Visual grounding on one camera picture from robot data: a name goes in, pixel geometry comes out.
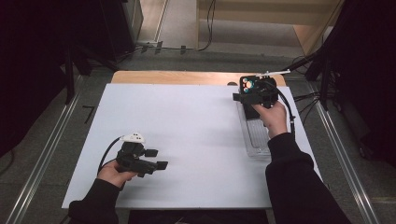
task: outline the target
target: white board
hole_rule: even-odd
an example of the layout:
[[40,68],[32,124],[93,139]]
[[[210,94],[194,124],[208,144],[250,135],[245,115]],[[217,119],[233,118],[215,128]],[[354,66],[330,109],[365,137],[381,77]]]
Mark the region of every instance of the white board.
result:
[[[297,144],[313,157],[290,89],[279,89],[297,117]],[[133,132],[143,134],[145,148],[159,150],[156,158],[142,159],[169,161],[169,164],[164,171],[127,182],[117,207],[271,207],[264,173],[270,159],[256,161],[248,157],[233,92],[237,92],[237,87],[108,84],[63,208],[85,197],[108,145],[117,137]],[[106,161],[117,156],[121,144],[113,146]]]

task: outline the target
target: cable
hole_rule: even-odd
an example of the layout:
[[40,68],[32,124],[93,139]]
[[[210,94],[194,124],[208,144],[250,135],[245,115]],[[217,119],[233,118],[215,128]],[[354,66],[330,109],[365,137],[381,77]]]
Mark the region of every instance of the cable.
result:
[[320,94],[319,91],[314,91],[314,92],[308,93],[306,95],[294,96],[293,99],[294,99],[294,102],[299,102],[299,101],[302,101],[304,99],[310,98],[312,96],[319,96],[319,94]]
[[311,106],[315,100],[317,100],[318,98],[315,98],[313,101],[311,101],[311,103],[309,103],[306,107],[304,107],[302,110],[300,110],[298,113],[301,115],[309,106]]
[[[126,53],[126,54],[124,54],[124,55],[119,56],[119,57],[123,57],[123,58],[122,58],[119,62],[117,62],[116,64],[122,63],[122,62],[125,61],[125,59],[127,59],[129,56],[133,55],[134,53],[136,53],[136,52],[138,52],[138,51],[140,51],[140,50],[142,50],[142,49],[143,49],[143,48],[135,49],[133,52],[129,52],[129,53]],[[104,65],[99,64],[99,63],[95,63],[95,64],[91,64],[91,67],[92,67],[92,68],[104,67]]]
[[106,158],[106,156],[107,156],[108,151],[110,151],[110,149],[114,146],[114,144],[116,144],[119,140],[120,140],[120,137],[116,138],[116,139],[110,144],[110,146],[108,146],[108,148],[107,148],[105,154],[103,154],[103,157],[102,157],[102,159],[101,159],[101,161],[100,161],[100,163],[99,163],[98,174],[99,174],[100,170],[102,170],[102,167],[104,166],[104,165],[103,165],[103,162],[105,161],[105,158]]
[[109,160],[109,161],[105,162],[105,164],[103,164],[102,167],[106,166],[108,163],[110,163],[110,162],[112,162],[112,161],[114,161],[116,159],[119,159],[119,158],[122,158],[122,157],[117,157],[117,158],[115,158],[113,160]]
[[303,120],[303,125],[305,124],[305,120],[306,120],[306,118],[308,117],[308,115],[309,115],[309,113],[311,112],[311,110],[312,110],[312,108],[314,108],[314,105],[317,103],[319,101],[319,99],[315,99],[314,101],[312,101],[312,105],[311,105],[311,108],[309,108],[309,110],[308,110],[308,112],[306,113],[306,115],[305,115],[305,118],[304,118],[304,120]]
[[268,81],[264,81],[264,83],[268,84],[269,86],[271,86],[272,88],[275,88],[275,90],[277,91],[277,93],[279,94],[280,98],[282,99],[282,101],[285,103],[286,107],[289,110],[289,119],[290,119],[290,132],[293,134],[293,136],[295,137],[295,128],[294,128],[294,116],[291,113],[291,107],[289,104],[288,99],[286,99],[286,96],[282,93],[282,91],[280,91],[275,85],[273,85],[272,83],[268,82]]
[[[297,59],[299,59],[299,58],[304,58],[304,59],[309,63],[309,61],[305,58],[305,56],[304,56],[304,55],[301,55],[301,56],[298,56],[298,57],[294,58],[293,61],[291,62],[291,64],[294,64],[294,62],[295,62]],[[301,75],[305,75],[304,72],[300,72],[299,70],[297,70],[297,68],[295,69],[295,71],[296,71],[297,73],[301,74]]]
[[64,224],[66,222],[66,220],[69,219],[69,214],[67,214],[64,219],[62,219],[62,221],[59,224]]
[[9,167],[11,167],[12,163],[14,163],[14,159],[15,159],[14,150],[11,149],[9,153],[11,154],[11,160],[9,161],[8,165],[2,171],[0,171],[0,176],[3,175],[9,169]]
[[[211,22],[209,22],[210,10],[212,10],[212,17],[210,19]],[[176,49],[176,48],[162,48],[162,47],[159,48],[159,47],[152,47],[152,46],[146,46],[146,45],[139,45],[139,46],[143,47],[142,49],[173,49],[173,50],[194,50],[194,51],[205,50],[212,44],[213,19],[215,18],[215,10],[216,10],[216,0],[212,0],[212,2],[210,3],[210,6],[209,6],[209,10],[207,11],[207,15],[206,15],[206,23],[207,23],[207,30],[209,31],[209,39],[208,39],[208,41],[206,43],[206,46],[204,46],[201,49]]]

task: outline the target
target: transparent box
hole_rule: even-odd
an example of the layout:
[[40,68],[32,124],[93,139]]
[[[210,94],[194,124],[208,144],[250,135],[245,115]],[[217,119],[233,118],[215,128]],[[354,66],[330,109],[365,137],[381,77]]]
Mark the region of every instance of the transparent box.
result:
[[254,159],[270,159],[271,152],[268,147],[268,129],[260,119],[246,119],[245,110],[241,103],[236,102],[242,133],[245,139],[247,155]]

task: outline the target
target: black sleeve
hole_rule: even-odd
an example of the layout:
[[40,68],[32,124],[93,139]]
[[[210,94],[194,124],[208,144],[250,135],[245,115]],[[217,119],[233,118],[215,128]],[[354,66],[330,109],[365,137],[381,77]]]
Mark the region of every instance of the black sleeve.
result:
[[90,191],[82,201],[69,205],[69,224],[79,223],[119,223],[115,206],[120,189],[105,180],[95,179]]
[[350,223],[291,133],[274,137],[268,147],[272,162],[265,174],[277,224]]

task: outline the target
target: hand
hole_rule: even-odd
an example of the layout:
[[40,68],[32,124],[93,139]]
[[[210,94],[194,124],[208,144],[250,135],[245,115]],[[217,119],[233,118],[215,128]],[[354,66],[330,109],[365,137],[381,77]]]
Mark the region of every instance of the hand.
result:
[[113,184],[119,188],[125,183],[125,181],[131,180],[132,177],[136,176],[135,172],[118,172],[117,169],[120,165],[117,161],[111,161],[106,164],[99,172],[97,178],[103,179],[110,184]]
[[253,108],[260,114],[260,119],[268,128],[268,135],[273,138],[281,133],[286,133],[288,127],[286,125],[286,109],[279,101],[276,101],[270,109],[262,105],[252,105]]

